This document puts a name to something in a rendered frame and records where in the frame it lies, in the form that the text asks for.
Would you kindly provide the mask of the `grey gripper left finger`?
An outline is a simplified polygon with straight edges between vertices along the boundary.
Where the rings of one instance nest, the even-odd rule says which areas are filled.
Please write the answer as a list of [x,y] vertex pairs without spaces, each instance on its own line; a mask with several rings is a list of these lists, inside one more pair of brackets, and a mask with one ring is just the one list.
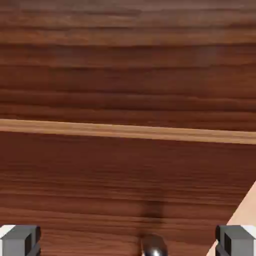
[[0,225],[0,256],[41,256],[41,227]]

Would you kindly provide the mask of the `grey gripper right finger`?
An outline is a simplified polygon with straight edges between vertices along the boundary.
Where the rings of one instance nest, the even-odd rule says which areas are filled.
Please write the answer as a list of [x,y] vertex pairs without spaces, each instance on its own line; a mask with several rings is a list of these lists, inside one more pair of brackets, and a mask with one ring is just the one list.
[[215,256],[256,256],[256,226],[217,225]]

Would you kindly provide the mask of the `dark wood cabinet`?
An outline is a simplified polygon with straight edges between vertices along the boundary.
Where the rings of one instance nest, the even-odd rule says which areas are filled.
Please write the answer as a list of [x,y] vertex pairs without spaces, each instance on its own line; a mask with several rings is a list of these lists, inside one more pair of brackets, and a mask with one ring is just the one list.
[[[0,133],[256,145],[256,131],[0,118]],[[256,225],[256,181],[222,224]],[[214,256],[214,241],[205,256]]]

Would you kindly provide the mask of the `dark wood door front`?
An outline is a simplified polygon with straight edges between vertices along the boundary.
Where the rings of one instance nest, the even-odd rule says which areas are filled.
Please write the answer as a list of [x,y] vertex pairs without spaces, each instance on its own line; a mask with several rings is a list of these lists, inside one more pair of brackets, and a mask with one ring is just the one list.
[[0,118],[256,131],[256,0],[0,0]]

